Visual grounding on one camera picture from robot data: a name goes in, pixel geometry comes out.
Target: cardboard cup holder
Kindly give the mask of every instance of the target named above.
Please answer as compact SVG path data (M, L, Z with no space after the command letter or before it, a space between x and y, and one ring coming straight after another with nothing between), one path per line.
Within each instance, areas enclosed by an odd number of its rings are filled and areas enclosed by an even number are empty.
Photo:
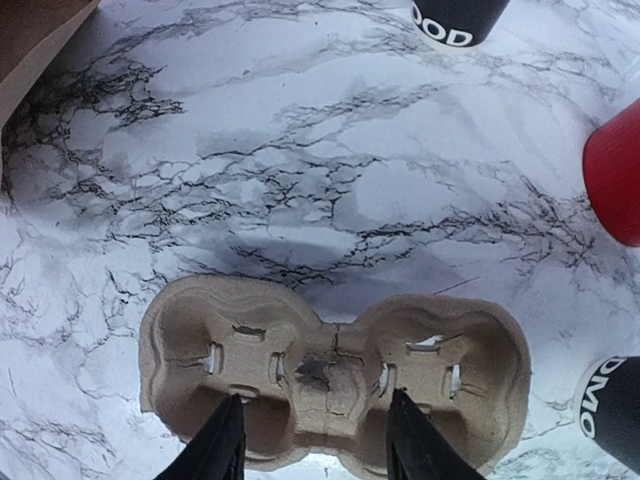
M495 304L401 295L327 324L287 288L223 276L177 280L153 300L140 371L143 411L185 442L238 393L247 468L324 452L360 478L386 478L395 388L487 473L520 439L531 380L524 335Z

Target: white lettering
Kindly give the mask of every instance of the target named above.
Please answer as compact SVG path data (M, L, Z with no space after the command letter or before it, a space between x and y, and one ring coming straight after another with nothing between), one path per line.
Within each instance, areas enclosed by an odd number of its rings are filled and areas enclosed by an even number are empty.
M469 32L463 32L452 28L449 32L449 36L447 37L447 45L451 45L452 47L464 47L465 45L469 45L471 40L473 40L473 35Z
M415 3L411 5L411 18L416 25L422 25L422 12Z
M586 408L587 410L591 410L593 413L598 411L598 399L593 394L593 392L597 392L598 390L602 390L609 382L608 378L601 377L600 375L594 375L589 380L589 386L587 387L587 391L584 392L584 398L582 399L582 408Z
M447 31L445 30L445 28L438 22L436 22L435 20L431 20L430 18L425 18L424 20L422 20L422 30L434 40L442 40L447 36Z
M612 358L610 360L607 360L600 367L600 373L602 375L609 375L626 361L626 358Z
M589 412L582 412L580 415L580 427L587 437L596 438L596 425L593 421L593 415Z

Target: marble countertop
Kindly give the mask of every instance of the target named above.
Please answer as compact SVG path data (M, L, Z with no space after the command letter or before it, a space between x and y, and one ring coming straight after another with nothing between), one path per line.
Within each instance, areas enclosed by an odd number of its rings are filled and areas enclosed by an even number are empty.
M629 0L513 0L443 56L406 0L103 0L4 134L0 471L164 468L181 445L140 413L141 317L168 281L228 273L334 321L395 293L502 304L533 383L490 478L636 478L571 401L594 361L640 352L640 255L581 175L640 96L638 22ZM313 455L248 478L352 477Z

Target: black cup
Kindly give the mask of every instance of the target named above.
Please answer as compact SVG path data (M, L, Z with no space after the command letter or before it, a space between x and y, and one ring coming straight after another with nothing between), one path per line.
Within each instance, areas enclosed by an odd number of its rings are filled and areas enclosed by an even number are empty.
M482 43L509 0L413 0L411 17L425 40L444 48Z
M582 432L640 474L640 357L613 357L589 369L575 398Z

